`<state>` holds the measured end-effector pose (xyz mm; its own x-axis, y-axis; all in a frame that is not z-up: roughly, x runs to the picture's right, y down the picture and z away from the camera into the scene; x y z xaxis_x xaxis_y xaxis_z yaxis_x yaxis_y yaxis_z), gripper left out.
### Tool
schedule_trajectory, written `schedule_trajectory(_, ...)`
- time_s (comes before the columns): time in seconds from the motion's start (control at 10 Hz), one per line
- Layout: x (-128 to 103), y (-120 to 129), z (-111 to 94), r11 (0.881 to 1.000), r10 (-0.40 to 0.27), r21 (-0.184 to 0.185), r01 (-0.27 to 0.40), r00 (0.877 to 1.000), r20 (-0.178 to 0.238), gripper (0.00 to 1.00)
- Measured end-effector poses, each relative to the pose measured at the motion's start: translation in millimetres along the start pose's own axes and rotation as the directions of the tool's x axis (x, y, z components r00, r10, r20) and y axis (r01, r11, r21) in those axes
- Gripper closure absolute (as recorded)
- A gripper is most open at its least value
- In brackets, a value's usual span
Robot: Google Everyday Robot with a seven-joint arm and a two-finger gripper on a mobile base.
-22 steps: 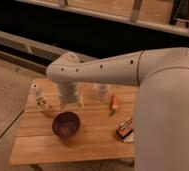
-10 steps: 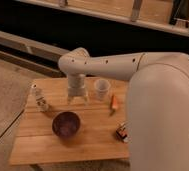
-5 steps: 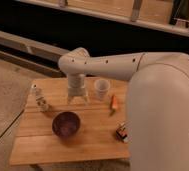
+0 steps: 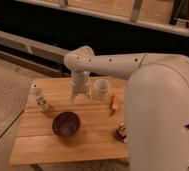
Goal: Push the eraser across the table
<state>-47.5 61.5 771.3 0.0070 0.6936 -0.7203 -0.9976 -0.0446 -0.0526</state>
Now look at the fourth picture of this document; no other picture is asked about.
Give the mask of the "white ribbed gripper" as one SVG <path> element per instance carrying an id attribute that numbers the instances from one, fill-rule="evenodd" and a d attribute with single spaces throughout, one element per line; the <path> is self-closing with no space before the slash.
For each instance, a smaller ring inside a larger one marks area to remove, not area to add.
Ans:
<path id="1" fill-rule="evenodd" d="M 91 99 L 91 94 L 89 93 L 89 72 L 71 72 L 71 87 L 72 93 L 71 102 L 74 102 L 75 95 L 86 94 L 88 99 Z"/>

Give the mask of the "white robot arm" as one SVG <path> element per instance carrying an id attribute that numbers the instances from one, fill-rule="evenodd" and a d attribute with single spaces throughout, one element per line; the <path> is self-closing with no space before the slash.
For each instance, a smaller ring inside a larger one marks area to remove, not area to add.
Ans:
<path id="1" fill-rule="evenodd" d="M 180 54 L 67 53 L 74 84 L 83 71 L 127 81 L 124 114 L 130 171 L 189 171 L 189 57 Z"/>

